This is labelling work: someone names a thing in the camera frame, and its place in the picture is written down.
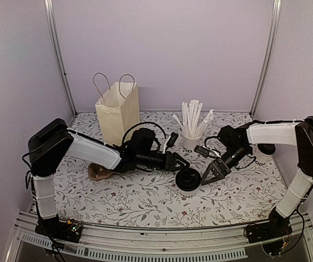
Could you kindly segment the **white paper cup corner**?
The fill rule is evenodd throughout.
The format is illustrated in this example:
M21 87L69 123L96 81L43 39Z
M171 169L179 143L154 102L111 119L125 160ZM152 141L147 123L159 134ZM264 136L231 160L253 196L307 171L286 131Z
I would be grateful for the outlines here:
M195 188L194 190L191 190L191 191L185 191L185 190L178 189L178 191L184 197L193 197L196 195L198 188Z

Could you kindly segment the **white paper coffee cup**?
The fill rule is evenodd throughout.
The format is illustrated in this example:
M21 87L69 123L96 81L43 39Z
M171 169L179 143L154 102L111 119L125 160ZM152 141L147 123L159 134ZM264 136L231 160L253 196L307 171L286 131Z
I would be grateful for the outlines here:
M271 160L271 156L262 153L261 151L255 152L255 164L259 166L266 165Z

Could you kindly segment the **brown cardboard cup carrier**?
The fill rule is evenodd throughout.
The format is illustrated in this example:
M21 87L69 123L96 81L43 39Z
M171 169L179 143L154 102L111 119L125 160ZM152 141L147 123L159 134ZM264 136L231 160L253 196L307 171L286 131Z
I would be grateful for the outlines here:
M88 166L88 177L93 181L100 181L110 178L113 175L113 171L106 169L105 167L90 163Z

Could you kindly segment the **black plastic cup lid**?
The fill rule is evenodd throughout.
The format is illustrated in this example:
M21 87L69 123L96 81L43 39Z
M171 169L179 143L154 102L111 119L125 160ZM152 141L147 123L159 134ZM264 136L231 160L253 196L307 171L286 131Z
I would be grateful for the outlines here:
M273 155L276 151L276 147L274 144L258 144L257 145L258 150L265 155Z

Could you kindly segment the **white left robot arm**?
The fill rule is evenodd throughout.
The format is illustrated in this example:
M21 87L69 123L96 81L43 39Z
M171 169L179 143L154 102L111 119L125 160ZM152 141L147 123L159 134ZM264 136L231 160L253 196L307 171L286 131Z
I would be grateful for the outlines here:
M123 133L118 144L109 144L67 126L57 118L33 135L21 159L28 166L27 184L42 228L52 237L63 232L56 207L55 175L65 160L92 163L108 174L125 174L142 167L180 171L190 166L170 151L178 134L170 135L156 122L141 122Z

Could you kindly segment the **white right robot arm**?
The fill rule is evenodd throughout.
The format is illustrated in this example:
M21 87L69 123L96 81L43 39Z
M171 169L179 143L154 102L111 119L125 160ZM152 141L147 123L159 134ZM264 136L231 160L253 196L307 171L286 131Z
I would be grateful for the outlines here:
M288 169L288 160L296 166L296 173L288 176L287 191L271 210L268 222L250 227L252 232L260 230L269 238L286 232L290 216L313 188L313 116L303 120L252 121L236 128L224 126L216 137L226 151L207 166L202 185L224 179L242 158L252 153L254 145L263 154L272 155L280 171Z

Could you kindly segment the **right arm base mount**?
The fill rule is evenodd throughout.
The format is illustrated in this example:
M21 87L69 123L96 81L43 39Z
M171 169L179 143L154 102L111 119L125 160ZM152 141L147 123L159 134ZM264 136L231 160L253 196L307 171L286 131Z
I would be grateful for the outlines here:
M245 227L243 234L249 243L269 241L263 244L263 251L267 255L278 256L291 240L292 227L288 217L284 218L273 210L267 222L250 223Z

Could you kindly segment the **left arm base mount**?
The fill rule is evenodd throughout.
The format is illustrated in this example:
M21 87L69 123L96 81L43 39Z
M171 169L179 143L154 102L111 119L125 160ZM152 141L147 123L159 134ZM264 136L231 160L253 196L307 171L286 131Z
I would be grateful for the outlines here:
M82 223L74 219L60 221L58 215L50 219L38 219L35 232L50 239L79 243L82 234Z

